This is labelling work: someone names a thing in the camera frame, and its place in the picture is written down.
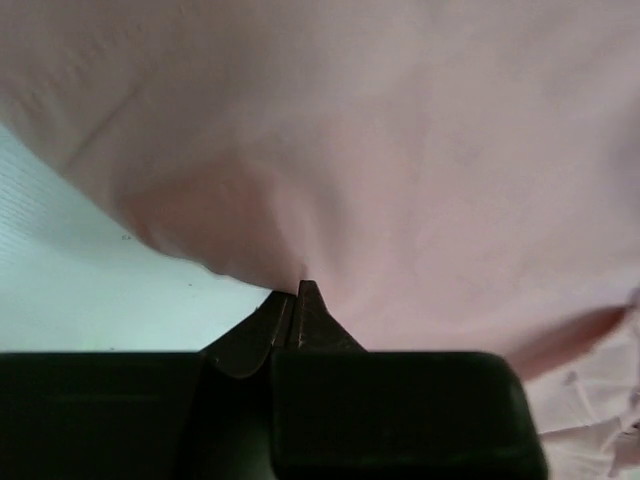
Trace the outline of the pink trousers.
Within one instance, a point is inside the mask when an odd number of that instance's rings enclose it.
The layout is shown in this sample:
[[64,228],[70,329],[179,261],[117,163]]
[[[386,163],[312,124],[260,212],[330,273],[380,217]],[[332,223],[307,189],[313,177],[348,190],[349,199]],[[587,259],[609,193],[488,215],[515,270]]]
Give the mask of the pink trousers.
[[635,1],[5,1],[1,121],[151,248],[522,375],[639,466]]

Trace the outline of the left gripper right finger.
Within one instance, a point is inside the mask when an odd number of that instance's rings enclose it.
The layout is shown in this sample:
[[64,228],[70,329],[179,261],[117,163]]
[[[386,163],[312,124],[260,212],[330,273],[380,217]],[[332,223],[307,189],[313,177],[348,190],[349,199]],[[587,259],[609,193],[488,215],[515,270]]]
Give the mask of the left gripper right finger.
[[284,348],[325,353],[365,352],[331,315],[318,284],[310,280],[299,284]]

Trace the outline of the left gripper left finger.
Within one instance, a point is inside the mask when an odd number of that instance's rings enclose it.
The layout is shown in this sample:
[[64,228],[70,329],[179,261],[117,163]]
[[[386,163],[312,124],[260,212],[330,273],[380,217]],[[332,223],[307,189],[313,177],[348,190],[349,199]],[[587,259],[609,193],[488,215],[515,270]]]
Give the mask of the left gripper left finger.
[[294,305],[294,295],[271,292],[248,317],[202,350],[207,363],[230,378],[251,377],[288,325]]

